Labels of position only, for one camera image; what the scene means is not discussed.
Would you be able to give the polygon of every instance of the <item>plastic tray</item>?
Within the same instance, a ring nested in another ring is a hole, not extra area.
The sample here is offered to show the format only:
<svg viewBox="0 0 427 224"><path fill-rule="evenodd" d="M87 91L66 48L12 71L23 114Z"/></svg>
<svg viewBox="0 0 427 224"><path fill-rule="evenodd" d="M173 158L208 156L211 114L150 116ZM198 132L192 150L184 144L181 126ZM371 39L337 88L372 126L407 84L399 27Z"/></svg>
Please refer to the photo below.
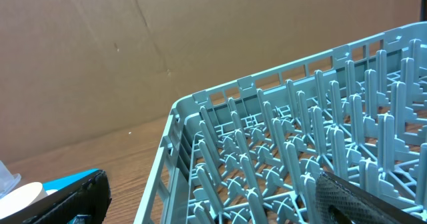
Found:
<svg viewBox="0 0 427 224"><path fill-rule="evenodd" d="M426 220L426 40L414 23L181 98L134 223L153 223L156 194L161 223L317 223L322 169Z"/></svg>

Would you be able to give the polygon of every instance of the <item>light blue dish rack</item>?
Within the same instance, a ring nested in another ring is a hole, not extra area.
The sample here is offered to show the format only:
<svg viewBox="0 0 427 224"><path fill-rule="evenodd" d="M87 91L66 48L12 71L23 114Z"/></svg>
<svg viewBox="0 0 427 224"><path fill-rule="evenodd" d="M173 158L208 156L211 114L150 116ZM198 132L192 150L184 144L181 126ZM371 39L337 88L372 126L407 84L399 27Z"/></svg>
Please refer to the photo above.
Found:
<svg viewBox="0 0 427 224"><path fill-rule="evenodd" d="M363 53L357 61L356 49ZM323 59L332 68L310 75L310 65ZM304 78L282 78L301 67ZM279 79L276 87L256 85L271 76ZM227 97L233 88L238 98ZM211 95L218 92L226 102L214 105ZM425 221L427 119L417 115L425 110L427 23L188 95L172 106L134 223L153 223L156 194L161 223L258 224L270 216L278 223L317 223L314 193L322 169ZM407 132L407 124L420 128Z"/></svg>

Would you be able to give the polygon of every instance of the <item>brown wall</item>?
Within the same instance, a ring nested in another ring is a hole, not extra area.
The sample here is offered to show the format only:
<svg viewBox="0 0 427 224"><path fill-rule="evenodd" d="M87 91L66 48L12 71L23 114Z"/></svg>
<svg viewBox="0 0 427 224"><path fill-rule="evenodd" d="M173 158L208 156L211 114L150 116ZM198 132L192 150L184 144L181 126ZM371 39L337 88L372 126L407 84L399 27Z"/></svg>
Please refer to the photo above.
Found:
<svg viewBox="0 0 427 224"><path fill-rule="evenodd" d="M162 117L179 97L419 12L420 0L0 0L0 159Z"/></svg>

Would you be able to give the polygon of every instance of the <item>rack base grid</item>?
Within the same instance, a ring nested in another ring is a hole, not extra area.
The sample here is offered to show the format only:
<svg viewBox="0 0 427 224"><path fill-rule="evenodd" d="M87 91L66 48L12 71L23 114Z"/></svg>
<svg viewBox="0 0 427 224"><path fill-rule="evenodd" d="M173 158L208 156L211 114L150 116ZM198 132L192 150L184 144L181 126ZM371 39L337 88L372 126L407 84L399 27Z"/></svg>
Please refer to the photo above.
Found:
<svg viewBox="0 0 427 224"><path fill-rule="evenodd" d="M357 61L355 49L363 52ZM325 60L329 66L312 70ZM302 67L305 77L284 78ZM427 23L183 97L167 119L134 223L318 223L322 170L426 221L423 116Z"/></svg>

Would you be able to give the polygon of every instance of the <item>cardboard backdrop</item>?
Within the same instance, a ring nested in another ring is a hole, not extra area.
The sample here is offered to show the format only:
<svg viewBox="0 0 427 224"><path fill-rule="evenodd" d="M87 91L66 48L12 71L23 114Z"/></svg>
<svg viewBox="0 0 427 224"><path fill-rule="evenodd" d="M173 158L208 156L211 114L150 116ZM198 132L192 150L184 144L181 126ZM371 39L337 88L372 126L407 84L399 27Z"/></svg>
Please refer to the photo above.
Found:
<svg viewBox="0 0 427 224"><path fill-rule="evenodd" d="M0 160L419 16L420 0L0 0Z"/></svg>

